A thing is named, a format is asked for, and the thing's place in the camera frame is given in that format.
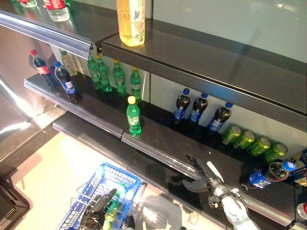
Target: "black shelf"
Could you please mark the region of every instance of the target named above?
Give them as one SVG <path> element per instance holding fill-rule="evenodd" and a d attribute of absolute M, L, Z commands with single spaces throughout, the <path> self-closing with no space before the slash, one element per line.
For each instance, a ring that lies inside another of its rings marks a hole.
<path fill-rule="evenodd" d="M 144 45 L 115 35 L 102 53 L 307 132 L 306 63 L 157 20 Z"/>
<path fill-rule="evenodd" d="M 24 8 L 18 2 L 0 1 L 0 25 L 67 50 L 85 59 L 91 43 L 101 42 L 118 33 L 117 13 L 102 7 L 72 2 L 70 19 L 54 22 L 37 1 L 37 7 Z"/>

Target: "plastic bottle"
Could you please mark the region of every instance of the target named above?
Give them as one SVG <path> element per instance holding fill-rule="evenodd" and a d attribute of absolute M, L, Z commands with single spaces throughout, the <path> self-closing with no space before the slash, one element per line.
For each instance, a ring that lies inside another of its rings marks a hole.
<path fill-rule="evenodd" d="M 71 57 L 67 54 L 65 50 L 60 50 L 61 59 L 65 66 L 65 69 L 69 72 L 71 76 L 76 76 L 78 74 L 75 64 L 72 61 Z"/>
<path fill-rule="evenodd" d="M 26 8 L 37 6 L 36 0 L 19 0 L 19 2 L 23 7 L 26 7 Z"/>
<path fill-rule="evenodd" d="M 225 121 L 230 118 L 231 111 L 229 110 L 229 108 L 231 108 L 232 106 L 232 103 L 226 102 L 225 107 L 216 110 L 212 121 L 208 125 L 209 130 L 213 132 L 218 132 L 220 130 Z"/>
<path fill-rule="evenodd" d="M 97 70 L 97 63 L 91 54 L 89 55 L 88 60 L 87 60 L 87 67 L 88 67 L 88 70 L 90 71 L 90 75 L 92 77 L 92 81 L 94 83 L 95 89 L 101 90 L 102 85 L 101 85 L 101 80 L 100 80 L 100 74 L 98 73 L 98 70 Z"/>
<path fill-rule="evenodd" d="M 69 12 L 64 0 L 44 0 L 44 4 L 51 20 L 55 22 L 69 20 Z"/>
<path fill-rule="evenodd" d="M 112 87 L 110 85 L 109 73 L 107 71 L 107 67 L 102 61 L 101 54 L 96 54 L 97 59 L 97 71 L 100 77 L 101 88 L 104 92 L 111 92 Z"/>
<path fill-rule="evenodd" d="M 128 46 L 145 41 L 145 0 L 116 0 L 119 37 Z"/>
<path fill-rule="evenodd" d="M 174 123 L 175 124 L 178 124 L 184 118 L 186 110 L 191 102 L 191 99 L 188 96 L 189 93 L 190 93 L 190 90 L 188 88 L 185 88 L 183 90 L 183 94 L 177 98 L 177 102 L 176 102 L 177 108 L 174 111 Z"/>
<path fill-rule="evenodd" d="M 246 190 L 262 189 L 265 186 L 283 181 L 288 178 L 289 173 L 296 169 L 296 165 L 291 161 L 272 162 L 270 165 L 255 171 L 249 176 L 242 177 L 240 184 Z"/>
<path fill-rule="evenodd" d="M 205 99 L 207 97 L 208 95 L 203 92 L 201 94 L 201 97 L 195 99 L 194 104 L 193 104 L 193 109 L 189 116 L 189 121 L 192 124 L 198 124 L 203 111 L 207 108 L 208 101 Z"/>
<path fill-rule="evenodd" d="M 54 70 L 54 73 L 58 80 L 62 83 L 63 89 L 65 90 L 69 99 L 73 102 L 81 100 L 81 96 L 77 91 L 76 87 L 74 86 L 69 72 L 63 66 L 61 66 L 61 63 L 59 63 L 58 61 L 54 63 L 54 66 L 56 68 Z"/>
<path fill-rule="evenodd" d="M 129 131 L 135 136 L 141 133 L 141 112 L 135 103 L 135 97 L 128 97 L 128 108 L 127 108 L 127 118 L 129 123 Z"/>
<path fill-rule="evenodd" d="M 45 78 L 47 85 L 53 90 L 58 88 L 59 85 L 57 81 L 51 76 L 46 62 L 37 54 L 35 49 L 31 50 L 30 54 L 33 57 L 33 64 L 36 67 L 37 72 Z"/>
<path fill-rule="evenodd" d="M 125 74 L 122 68 L 119 65 L 118 60 L 113 60 L 114 68 L 113 68 L 113 76 L 115 80 L 115 84 L 117 87 L 117 94 L 120 97 L 126 96 L 126 85 L 125 85 Z"/>
<path fill-rule="evenodd" d="M 141 77 L 138 73 L 138 68 L 132 67 L 132 74 L 130 77 L 131 92 L 136 101 L 141 100 Z"/>

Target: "bottle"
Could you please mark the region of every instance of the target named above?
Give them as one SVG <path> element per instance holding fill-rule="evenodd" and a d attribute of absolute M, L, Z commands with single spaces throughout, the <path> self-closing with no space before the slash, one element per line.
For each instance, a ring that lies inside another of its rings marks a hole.
<path fill-rule="evenodd" d="M 63 66 L 61 66 L 61 63 L 59 63 L 58 61 L 54 63 L 54 66 L 56 68 L 54 70 L 54 73 L 58 80 L 62 83 L 63 89 L 65 90 L 69 99 L 73 102 L 81 100 L 81 96 L 77 91 L 76 87 L 74 86 L 69 72 Z"/>
<path fill-rule="evenodd" d="M 291 161 L 272 162 L 270 165 L 240 178 L 240 184 L 246 190 L 262 189 L 265 186 L 288 178 L 289 173 L 296 169 Z"/>
<path fill-rule="evenodd" d="M 132 74 L 130 77 L 131 82 L 131 92 L 135 97 L 136 101 L 141 100 L 141 77 L 138 73 L 138 68 L 132 67 Z"/>
<path fill-rule="evenodd" d="M 145 0 L 116 0 L 119 37 L 128 46 L 145 41 Z"/>
<path fill-rule="evenodd" d="M 248 147 L 248 152 L 251 156 L 259 156 L 264 151 L 268 150 L 271 147 L 271 141 L 266 137 L 258 137 L 255 142 L 253 142 Z"/>
<path fill-rule="evenodd" d="M 55 22 L 69 20 L 69 12 L 64 0 L 44 0 L 44 4 L 51 20 Z"/>
<path fill-rule="evenodd" d="M 288 148 L 282 143 L 274 143 L 269 150 L 263 153 L 263 160 L 266 163 L 275 161 L 281 157 L 284 157 L 288 152 Z"/>
<path fill-rule="evenodd" d="M 36 0 L 19 0 L 19 2 L 23 7 L 26 7 L 26 8 L 37 6 Z"/>
<path fill-rule="evenodd" d="M 235 140 L 241 135 L 242 130 L 238 126 L 230 126 L 225 134 L 223 135 L 223 144 L 228 145 L 229 143 L 234 143 Z"/>
<path fill-rule="evenodd" d="M 35 49 L 31 50 L 30 54 L 33 57 L 33 64 L 36 67 L 37 72 L 45 78 L 47 85 L 53 90 L 58 88 L 59 85 L 57 81 L 51 76 L 46 62 L 37 54 Z"/>
<path fill-rule="evenodd" d="M 129 123 L 129 131 L 135 136 L 141 133 L 141 117 L 140 117 L 140 109 L 135 103 L 135 97 L 128 97 L 128 108 L 127 108 L 127 118 Z"/>
<path fill-rule="evenodd" d="M 207 97 L 208 95 L 203 92 L 201 94 L 201 97 L 195 99 L 194 104 L 193 104 L 193 109 L 189 116 L 189 121 L 192 124 L 198 124 L 203 111 L 207 108 L 208 101 L 205 99 Z"/>
<path fill-rule="evenodd" d="M 250 130 L 245 130 L 241 136 L 235 142 L 233 143 L 233 147 L 237 150 L 241 149 L 246 149 L 248 146 L 251 145 L 256 139 L 256 135 L 250 131 Z"/>
<path fill-rule="evenodd" d="M 69 72 L 71 76 L 76 76 L 78 74 L 75 64 L 72 61 L 71 57 L 67 54 L 65 50 L 60 50 L 61 59 L 65 69 Z"/>
<path fill-rule="evenodd" d="M 100 80 L 100 74 L 98 73 L 98 70 L 97 70 L 97 63 L 91 54 L 88 56 L 87 67 L 88 67 L 88 70 L 90 71 L 90 75 L 92 77 L 92 81 L 94 83 L 95 89 L 101 90 L 102 85 L 101 85 L 101 80 Z"/>
<path fill-rule="evenodd" d="M 117 94 L 120 97 L 126 96 L 126 85 L 125 85 L 125 74 L 122 68 L 119 65 L 118 60 L 113 60 L 114 68 L 113 68 L 113 76 L 115 80 L 115 84 L 117 87 Z"/>
<path fill-rule="evenodd" d="M 102 55 L 96 54 L 97 59 L 97 71 L 100 77 L 101 88 L 104 92 L 111 92 L 112 87 L 110 85 L 109 73 L 107 71 L 107 67 L 102 61 Z"/>
<path fill-rule="evenodd" d="M 227 102 L 225 104 L 225 107 L 216 110 L 214 118 L 208 125 L 209 130 L 213 132 L 218 132 L 220 130 L 225 121 L 227 121 L 230 118 L 231 111 L 229 110 L 229 108 L 231 108 L 233 105 L 234 104 Z"/>
<path fill-rule="evenodd" d="M 188 97 L 189 93 L 190 93 L 190 90 L 188 88 L 185 88 L 183 90 L 183 94 L 177 98 L 177 102 L 176 102 L 177 108 L 174 111 L 174 123 L 175 124 L 178 124 L 184 118 L 186 110 L 191 102 L 190 97 Z"/>

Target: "can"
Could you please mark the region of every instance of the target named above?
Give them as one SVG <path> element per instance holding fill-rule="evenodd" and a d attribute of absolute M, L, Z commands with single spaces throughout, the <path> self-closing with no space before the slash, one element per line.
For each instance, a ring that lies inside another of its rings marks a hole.
<path fill-rule="evenodd" d="M 241 135 L 242 130 L 238 126 L 230 126 L 223 135 L 223 144 L 233 143 Z"/>
<path fill-rule="evenodd" d="M 256 139 L 255 134 L 250 130 L 245 130 L 241 136 L 233 143 L 235 149 L 245 149 Z"/>
<path fill-rule="evenodd" d="M 264 161 L 269 163 L 273 162 L 288 152 L 288 148 L 282 143 L 274 143 L 272 147 L 264 152 Z"/>
<path fill-rule="evenodd" d="M 268 150 L 271 147 L 271 141 L 266 137 L 258 137 L 249 147 L 249 153 L 256 157 Z"/>

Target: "green bottle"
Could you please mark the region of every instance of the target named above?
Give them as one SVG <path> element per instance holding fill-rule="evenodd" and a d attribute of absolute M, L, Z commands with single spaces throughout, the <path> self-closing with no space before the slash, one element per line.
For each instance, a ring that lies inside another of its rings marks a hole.
<path fill-rule="evenodd" d="M 109 74 L 107 72 L 106 65 L 102 61 L 101 54 L 96 54 L 96 59 L 97 59 L 97 70 L 100 76 L 100 83 L 101 83 L 102 90 L 104 92 L 111 92 L 112 87 L 110 85 Z"/>
<path fill-rule="evenodd" d="M 114 63 L 113 76 L 117 87 L 117 94 L 120 97 L 124 97 L 127 94 L 125 86 L 125 74 L 122 68 L 120 67 L 118 60 L 114 59 L 113 63 Z"/>
<path fill-rule="evenodd" d="M 98 70 L 97 70 L 97 63 L 96 63 L 96 61 L 94 60 L 94 58 L 91 54 L 88 57 L 87 66 L 88 66 L 88 70 L 90 71 L 95 89 L 97 89 L 97 90 L 102 89 L 100 76 L 99 76 L 99 73 L 98 73 Z"/>
<path fill-rule="evenodd" d="M 135 103 L 135 97 L 128 97 L 128 108 L 127 108 L 127 117 L 129 123 L 129 131 L 135 136 L 141 133 L 141 117 L 140 117 L 140 109 Z"/>
<path fill-rule="evenodd" d="M 131 82 L 131 92 L 135 97 L 136 101 L 141 100 L 141 77 L 138 73 L 138 68 L 132 67 L 132 74 L 130 78 Z"/>

